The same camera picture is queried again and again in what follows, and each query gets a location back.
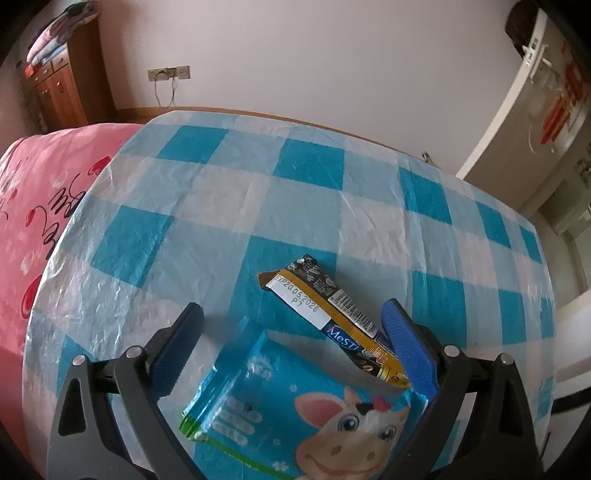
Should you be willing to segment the wall power outlet strip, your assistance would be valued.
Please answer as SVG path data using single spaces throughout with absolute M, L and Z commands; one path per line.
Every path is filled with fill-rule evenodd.
M 161 67 L 147 71 L 149 82 L 167 81 L 171 79 L 188 80 L 190 78 L 190 66 Z

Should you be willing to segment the green cow wipes pack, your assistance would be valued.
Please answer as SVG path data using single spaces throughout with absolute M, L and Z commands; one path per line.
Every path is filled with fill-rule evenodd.
M 243 321 L 219 352 L 179 430 L 257 479 L 373 479 L 422 400 L 351 387 Z

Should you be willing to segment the folded clothes pile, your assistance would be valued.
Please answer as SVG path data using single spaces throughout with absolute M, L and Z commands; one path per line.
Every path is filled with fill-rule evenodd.
M 65 44 L 74 31 L 94 20 L 100 13 L 99 1 L 82 1 L 69 5 L 36 37 L 29 48 L 26 62 L 35 67 Z

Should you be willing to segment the blue checkered plastic tablecloth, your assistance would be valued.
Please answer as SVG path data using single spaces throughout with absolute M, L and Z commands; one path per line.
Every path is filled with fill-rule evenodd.
M 143 126 L 89 188 L 60 177 L 72 209 L 43 274 L 25 343 L 32 462 L 72 358 L 119 356 L 194 302 L 206 330 L 161 408 L 180 414 L 221 348 L 216 328 L 249 317 L 356 385 L 334 343 L 257 284 L 303 254 L 370 319 L 397 299 L 469 355 L 511 354 L 535 434 L 555 389 L 555 303 L 535 227 L 498 199 L 400 152 L 261 117 L 170 112 Z

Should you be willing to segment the pink heart bed blanket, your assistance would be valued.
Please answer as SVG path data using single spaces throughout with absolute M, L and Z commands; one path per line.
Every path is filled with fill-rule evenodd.
M 102 123 L 23 137 L 1 158 L 1 423 L 22 453 L 23 351 L 42 273 L 90 186 L 139 128 Z

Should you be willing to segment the brown wooden cabinet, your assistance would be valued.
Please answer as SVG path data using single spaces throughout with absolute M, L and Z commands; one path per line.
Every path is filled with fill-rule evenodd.
M 28 83 L 49 132 L 116 119 L 96 19 L 77 28 Z

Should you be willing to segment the white bedroom door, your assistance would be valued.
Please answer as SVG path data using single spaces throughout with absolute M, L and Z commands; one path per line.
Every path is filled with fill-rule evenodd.
M 558 26 L 539 10 L 513 84 L 457 173 L 526 217 L 550 197 L 590 143 L 589 99 L 570 130 L 564 130 L 555 143 L 540 144 L 554 80 L 543 59 L 557 66 L 564 41 Z

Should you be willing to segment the red door decoration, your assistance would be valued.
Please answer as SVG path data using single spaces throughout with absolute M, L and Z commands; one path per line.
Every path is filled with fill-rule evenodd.
M 540 144 L 547 145 L 555 143 L 564 130 L 574 126 L 584 104 L 590 99 L 590 73 L 567 41 L 560 48 L 557 66 L 546 58 L 543 63 L 554 76 L 550 85 L 551 106 L 541 126 Z

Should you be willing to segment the gold black candy wrapper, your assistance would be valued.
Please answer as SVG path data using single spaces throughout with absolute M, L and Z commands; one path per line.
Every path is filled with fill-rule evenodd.
M 317 259 L 304 254 L 283 269 L 259 273 L 257 281 L 337 344 L 360 370 L 392 386 L 411 387 L 386 334 L 322 270 Z

